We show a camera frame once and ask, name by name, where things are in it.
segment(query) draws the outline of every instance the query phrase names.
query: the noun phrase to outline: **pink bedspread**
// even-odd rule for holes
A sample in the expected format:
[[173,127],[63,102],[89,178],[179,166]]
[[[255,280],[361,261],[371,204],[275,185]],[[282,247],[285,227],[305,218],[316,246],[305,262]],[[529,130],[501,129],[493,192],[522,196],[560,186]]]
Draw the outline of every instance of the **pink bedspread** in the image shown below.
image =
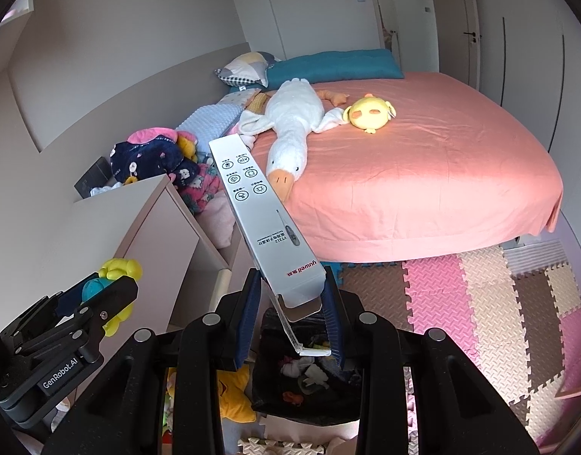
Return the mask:
[[[307,138],[307,169],[285,204],[316,255],[377,262],[474,250],[553,231],[562,180],[535,137],[494,102],[439,73],[319,83],[389,100],[398,117]],[[325,101],[327,109],[330,103]],[[273,132],[253,155],[265,168]]]

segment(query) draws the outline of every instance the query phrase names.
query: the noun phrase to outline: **orange beak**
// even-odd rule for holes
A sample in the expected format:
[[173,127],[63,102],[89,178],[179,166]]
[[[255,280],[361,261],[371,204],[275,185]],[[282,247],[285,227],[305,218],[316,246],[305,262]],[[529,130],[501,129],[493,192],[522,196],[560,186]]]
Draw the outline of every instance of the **orange beak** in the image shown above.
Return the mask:
[[292,185],[294,185],[294,176],[283,169],[276,169],[269,173],[267,179],[280,202],[284,203],[290,195]]

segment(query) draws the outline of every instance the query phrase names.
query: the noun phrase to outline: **yuwell logo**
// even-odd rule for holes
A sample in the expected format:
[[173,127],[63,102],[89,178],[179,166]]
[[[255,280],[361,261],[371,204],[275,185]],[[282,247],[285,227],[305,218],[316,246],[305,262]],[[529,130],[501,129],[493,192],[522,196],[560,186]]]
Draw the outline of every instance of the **yuwell logo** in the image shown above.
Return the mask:
[[301,273],[303,270],[307,270],[309,267],[313,267],[317,263],[318,263],[317,261],[313,260],[313,261],[309,262],[307,265],[303,265],[303,267],[299,267],[296,270],[287,272],[286,275],[291,277],[294,273]]
[[48,381],[44,381],[42,383],[43,387],[50,388],[57,381],[59,381],[63,376],[65,376],[68,372],[70,372],[74,368],[74,366],[77,365],[78,362],[79,361],[76,358],[72,357],[71,363],[65,364],[65,366],[63,366],[61,369],[59,369],[58,372],[54,373]]

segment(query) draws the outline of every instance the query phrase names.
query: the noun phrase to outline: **foam floor mat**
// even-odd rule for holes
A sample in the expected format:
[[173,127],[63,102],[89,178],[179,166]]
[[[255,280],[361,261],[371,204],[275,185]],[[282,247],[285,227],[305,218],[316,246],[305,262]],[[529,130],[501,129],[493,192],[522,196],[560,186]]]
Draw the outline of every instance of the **foam floor mat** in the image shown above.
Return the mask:
[[[528,261],[528,247],[520,251]],[[446,330],[538,445],[566,435],[581,407],[579,398],[554,398],[581,385],[581,296],[568,262],[532,270],[522,265],[513,275],[502,248],[493,246],[332,267],[341,289],[356,293],[365,309],[397,328]],[[411,432],[411,453],[417,433]]]

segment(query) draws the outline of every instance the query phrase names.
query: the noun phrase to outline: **cardboard box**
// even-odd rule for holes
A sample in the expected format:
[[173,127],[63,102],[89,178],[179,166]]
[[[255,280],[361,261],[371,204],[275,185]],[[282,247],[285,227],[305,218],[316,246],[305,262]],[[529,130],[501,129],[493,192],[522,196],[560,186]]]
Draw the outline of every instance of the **cardboard box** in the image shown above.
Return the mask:
[[322,308],[326,273],[238,135],[210,142],[227,197],[257,268],[271,287],[271,302],[300,355],[330,355],[298,342],[289,322]]

